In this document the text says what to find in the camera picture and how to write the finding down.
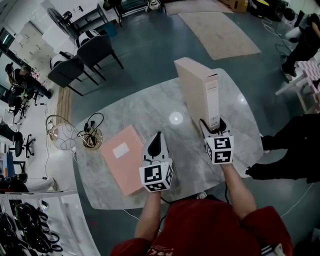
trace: gray floor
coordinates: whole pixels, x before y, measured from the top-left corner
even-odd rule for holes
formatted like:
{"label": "gray floor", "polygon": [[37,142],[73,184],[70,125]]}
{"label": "gray floor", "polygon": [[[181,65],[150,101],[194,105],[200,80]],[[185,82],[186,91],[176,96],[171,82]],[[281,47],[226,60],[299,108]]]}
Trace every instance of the gray floor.
{"label": "gray floor", "polygon": [[[123,28],[117,28],[118,35],[112,45],[124,66],[122,70],[109,56],[102,63],[101,73],[106,82],[96,86],[85,79],[73,86],[85,94],[74,94],[71,119],[73,124],[86,119],[92,113],[132,93],[177,77],[173,61],[190,57],[210,68],[222,68],[235,81],[248,101],[256,122],[263,135],[273,135],[293,116],[301,115],[302,109],[295,94],[288,92],[276,97],[284,76],[279,66],[283,59],[274,44],[281,41],[264,29],[261,19],[249,13],[228,13],[232,19],[259,47],[261,54],[233,57],[213,61],[197,37],[179,16],[164,13],[137,13],[123,21]],[[276,28],[283,33],[282,26]],[[274,161],[284,152],[272,152],[261,160]],[[108,255],[112,247],[133,237],[137,220],[121,210],[95,210],[90,206],[74,163],[78,192],[83,211],[93,239],[101,253]],[[287,212],[308,189],[302,180],[253,180],[245,179],[254,194],[258,206],[272,205],[280,215]],[[224,184],[208,192],[223,199]],[[318,195],[320,185],[314,184],[301,202],[283,217],[292,241],[296,244],[320,220]],[[163,205],[163,214],[167,205]],[[130,210],[139,216],[141,209]]]}

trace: table top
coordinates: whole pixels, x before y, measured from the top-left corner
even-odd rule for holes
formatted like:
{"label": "table top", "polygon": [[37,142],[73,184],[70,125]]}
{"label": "table top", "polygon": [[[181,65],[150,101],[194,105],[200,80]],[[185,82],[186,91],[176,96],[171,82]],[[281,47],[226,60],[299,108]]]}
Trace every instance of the table top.
{"label": "table top", "polygon": [[[257,123],[246,99],[223,69],[218,74],[220,114],[230,122],[234,136],[233,165],[240,176],[247,177],[245,170],[263,155]],[[174,163],[171,188],[162,192],[167,201],[185,198],[212,188],[224,181],[219,165],[208,158],[204,139],[189,116],[179,79],[156,84],[138,91],[105,108],[100,113],[104,121],[99,127],[106,142],[129,125],[147,141],[162,131]],[[182,123],[170,122],[169,116],[179,112]],[[83,130],[88,119],[77,125]],[[96,115],[93,120],[101,121]],[[124,196],[100,150],[83,147],[76,142],[78,167],[85,193],[95,209],[132,209],[143,207],[148,192],[143,188],[130,196]]]}

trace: yellow object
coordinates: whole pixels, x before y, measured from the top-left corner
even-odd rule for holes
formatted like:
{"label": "yellow object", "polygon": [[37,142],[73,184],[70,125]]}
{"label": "yellow object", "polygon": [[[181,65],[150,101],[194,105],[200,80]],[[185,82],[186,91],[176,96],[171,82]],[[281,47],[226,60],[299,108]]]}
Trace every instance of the yellow object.
{"label": "yellow object", "polygon": [[263,4],[263,5],[265,5],[265,6],[269,6],[269,4],[266,2],[266,1],[264,1],[264,0],[256,0],[257,2],[259,2],[260,4]]}

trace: gray chair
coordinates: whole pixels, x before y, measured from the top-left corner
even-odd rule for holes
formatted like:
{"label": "gray chair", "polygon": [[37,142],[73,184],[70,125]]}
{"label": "gray chair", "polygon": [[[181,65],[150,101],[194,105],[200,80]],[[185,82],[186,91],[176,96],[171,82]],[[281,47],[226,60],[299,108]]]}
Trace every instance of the gray chair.
{"label": "gray chair", "polygon": [[109,55],[112,55],[115,58],[122,69],[124,68],[111,46],[108,35],[99,35],[91,38],[88,42],[82,45],[76,53],[76,57],[93,72],[97,73],[103,80],[106,79],[95,69],[94,66],[96,65],[101,69],[98,63]]}
{"label": "gray chair", "polygon": [[76,57],[61,61],[51,70],[51,72],[48,74],[48,78],[58,86],[62,88],[68,87],[75,93],[83,96],[80,92],[70,86],[70,83],[75,79],[82,82],[78,78],[82,73],[84,73],[92,82],[98,85],[98,83],[85,71],[84,64]]}

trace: red shirt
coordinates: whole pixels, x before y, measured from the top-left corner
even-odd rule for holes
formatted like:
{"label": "red shirt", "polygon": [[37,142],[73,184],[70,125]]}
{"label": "red shirt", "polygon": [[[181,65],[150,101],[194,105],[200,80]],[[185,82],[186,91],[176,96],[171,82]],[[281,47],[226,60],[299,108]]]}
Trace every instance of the red shirt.
{"label": "red shirt", "polygon": [[258,209],[239,220],[231,205],[214,200],[182,200],[168,210],[153,241],[135,238],[116,245],[112,256],[261,256],[267,245],[293,255],[287,229],[276,210]]}

